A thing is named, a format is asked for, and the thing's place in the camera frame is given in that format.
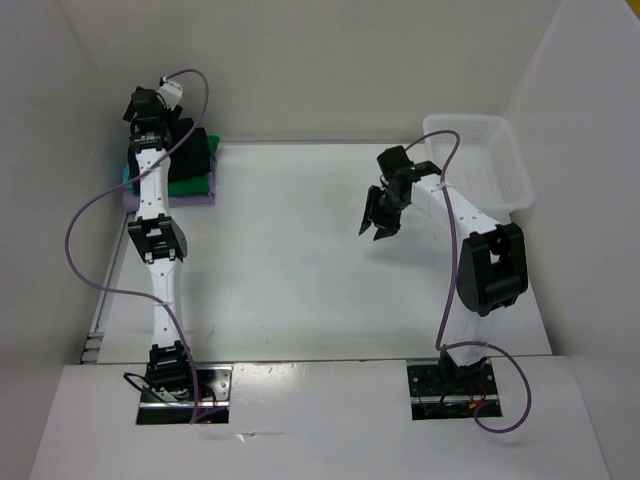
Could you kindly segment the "black t shirt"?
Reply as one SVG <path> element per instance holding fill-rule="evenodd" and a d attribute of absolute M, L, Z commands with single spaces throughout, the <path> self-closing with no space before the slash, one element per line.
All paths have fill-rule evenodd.
<path fill-rule="evenodd" d="M 192 118 L 172 121 L 169 125 L 171 147 L 182 140 L 194 126 Z M 170 183 L 201 176 L 211 171 L 210 150 L 206 130 L 198 127 L 189 138 L 170 155 L 168 179 Z"/>

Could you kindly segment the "cyan t shirt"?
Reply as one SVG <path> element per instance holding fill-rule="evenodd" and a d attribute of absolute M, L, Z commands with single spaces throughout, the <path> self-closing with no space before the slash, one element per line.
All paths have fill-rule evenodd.
<path fill-rule="evenodd" d="M 122 174 L 122 181 L 126 182 L 126 190 L 131 192 L 133 195 L 139 195 L 139 181 L 135 181 L 130 183 L 130 180 L 133 177 L 137 177 L 139 175 L 139 170 L 137 169 L 138 164 L 135 160 L 128 161 L 124 167 Z"/>

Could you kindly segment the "green t shirt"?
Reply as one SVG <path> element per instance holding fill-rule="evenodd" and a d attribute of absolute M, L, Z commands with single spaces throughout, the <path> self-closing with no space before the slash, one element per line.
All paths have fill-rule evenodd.
<path fill-rule="evenodd" d="M 207 136 L 210 151 L 210 170 L 206 174 L 196 175 L 183 180 L 170 181 L 168 192 L 171 197 L 215 196 L 215 180 L 217 170 L 216 153 L 220 138 L 216 135 Z"/>

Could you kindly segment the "purple t shirt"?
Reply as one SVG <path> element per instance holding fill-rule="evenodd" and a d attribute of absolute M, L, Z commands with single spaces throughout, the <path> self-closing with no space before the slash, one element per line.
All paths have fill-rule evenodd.
<path fill-rule="evenodd" d="M 124 210 L 128 213 L 133 213 L 138 210 L 139 207 L 139 195 L 135 196 L 126 189 L 122 193 L 122 203 Z M 207 196 L 196 197 L 171 197 L 169 195 L 169 207 L 170 209 L 183 208 L 196 205 L 211 205 L 215 203 L 215 196 L 213 199 Z"/>

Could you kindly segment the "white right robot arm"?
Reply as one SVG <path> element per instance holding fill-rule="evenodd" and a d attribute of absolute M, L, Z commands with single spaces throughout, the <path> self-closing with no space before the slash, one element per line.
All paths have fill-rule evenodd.
<path fill-rule="evenodd" d="M 380 183 L 368 189 L 360 229 L 377 240 L 396 235 L 401 215 L 415 206 L 449 233 L 453 261 L 443 319 L 436 335 L 438 380 L 462 392 L 485 363 L 491 326 L 528 288 L 524 233 L 483 213 L 442 179 L 431 161 L 412 162 L 402 146 L 377 158 Z"/>

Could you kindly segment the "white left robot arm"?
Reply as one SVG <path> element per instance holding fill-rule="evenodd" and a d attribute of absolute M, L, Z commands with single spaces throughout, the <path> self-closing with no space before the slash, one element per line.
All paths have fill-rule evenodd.
<path fill-rule="evenodd" d="M 152 282 L 153 334 L 144 381 L 151 394 L 177 400 L 192 397 L 198 373 L 189 367 L 185 349 L 178 277 L 187 256 L 186 237 L 170 215 L 168 171 L 170 123 L 174 103 L 161 93 L 138 87 L 131 94 L 123 119 L 130 124 L 131 174 L 137 179 L 139 206 L 127 230 Z"/>

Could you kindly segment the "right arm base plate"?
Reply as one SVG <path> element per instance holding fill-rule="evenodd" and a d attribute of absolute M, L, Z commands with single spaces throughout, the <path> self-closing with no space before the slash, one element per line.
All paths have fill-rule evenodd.
<path fill-rule="evenodd" d="M 458 420 L 502 416 L 497 384 L 490 362 L 475 372 L 453 375 L 436 359 L 406 365 L 412 419 Z"/>

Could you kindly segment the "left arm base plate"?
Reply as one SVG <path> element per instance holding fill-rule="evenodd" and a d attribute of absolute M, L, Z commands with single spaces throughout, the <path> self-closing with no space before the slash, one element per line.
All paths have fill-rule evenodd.
<path fill-rule="evenodd" d="M 231 365 L 213 365 L 197 370 L 200 425 L 228 424 L 230 416 Z M 135 423 L 139 426 L 188 425 L 193 414 L 193 391 L 169 392 L 151 386 L 137 374 L 128 376 L 140 393 Z"/>

